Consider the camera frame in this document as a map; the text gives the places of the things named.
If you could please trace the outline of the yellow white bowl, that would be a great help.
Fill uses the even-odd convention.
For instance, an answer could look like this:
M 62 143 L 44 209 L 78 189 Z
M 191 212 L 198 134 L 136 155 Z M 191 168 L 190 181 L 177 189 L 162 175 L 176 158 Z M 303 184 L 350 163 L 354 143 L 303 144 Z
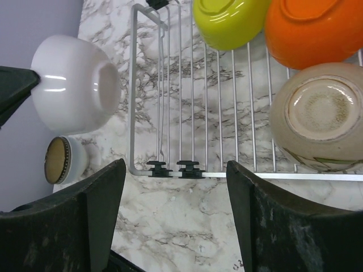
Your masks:
M 196 0 L 193 18 L 200 36 L 213 49 L 244 46 L 264 27 L 268 0 Z

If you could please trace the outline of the orange white bowl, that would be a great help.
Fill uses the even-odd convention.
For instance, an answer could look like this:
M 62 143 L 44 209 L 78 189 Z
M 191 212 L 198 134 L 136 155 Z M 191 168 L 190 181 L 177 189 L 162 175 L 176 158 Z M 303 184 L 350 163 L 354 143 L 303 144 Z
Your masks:
M 288 68 L 341 62 L 362 48 L 362 1 L 272 1 L 264 32 L 270 55 Z

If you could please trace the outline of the plain white bowl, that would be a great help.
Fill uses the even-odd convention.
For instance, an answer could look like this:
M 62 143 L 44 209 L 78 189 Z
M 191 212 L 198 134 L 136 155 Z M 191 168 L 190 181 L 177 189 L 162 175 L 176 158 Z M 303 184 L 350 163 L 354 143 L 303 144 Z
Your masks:
M 92 43 L 65 35 L 48 37 L 37 48 L 31 69 L 40 77 L 31 91 L 35 109 L 56 134 L 97 130 L 118 107 L 118 70 Z

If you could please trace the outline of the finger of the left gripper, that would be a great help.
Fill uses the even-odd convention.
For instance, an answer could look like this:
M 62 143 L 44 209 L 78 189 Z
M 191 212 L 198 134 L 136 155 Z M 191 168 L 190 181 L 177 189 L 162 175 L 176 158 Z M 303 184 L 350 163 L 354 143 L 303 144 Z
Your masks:
M 40 76 L 30 69 L 1 66 L 1 127 L 40 83 Z

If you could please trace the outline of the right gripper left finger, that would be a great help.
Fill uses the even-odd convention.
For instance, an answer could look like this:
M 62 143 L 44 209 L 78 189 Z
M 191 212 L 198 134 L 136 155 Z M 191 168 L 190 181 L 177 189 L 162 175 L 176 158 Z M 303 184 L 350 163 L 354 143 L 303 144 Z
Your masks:
M 1 213 L 1 271 L 103 271 L 126 175 L 123 159 Z

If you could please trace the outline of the beige ceramic bowl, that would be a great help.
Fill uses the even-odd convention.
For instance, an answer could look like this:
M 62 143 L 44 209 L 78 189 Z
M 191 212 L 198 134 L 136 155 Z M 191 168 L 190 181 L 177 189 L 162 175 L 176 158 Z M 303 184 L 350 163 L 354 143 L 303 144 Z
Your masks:
M 362 168 L 362 67 L 336 62 L 298 72 L 273 98 L 269 123 L 294 164 L 323 173 Z

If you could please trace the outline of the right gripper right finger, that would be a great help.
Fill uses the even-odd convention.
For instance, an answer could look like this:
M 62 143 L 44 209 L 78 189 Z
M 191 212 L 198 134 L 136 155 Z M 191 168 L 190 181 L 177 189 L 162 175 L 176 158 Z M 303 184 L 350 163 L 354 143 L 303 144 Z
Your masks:
M 362 270 L 362 211 L 302 198 L 235 161 L 226 179 L 245 271 Z

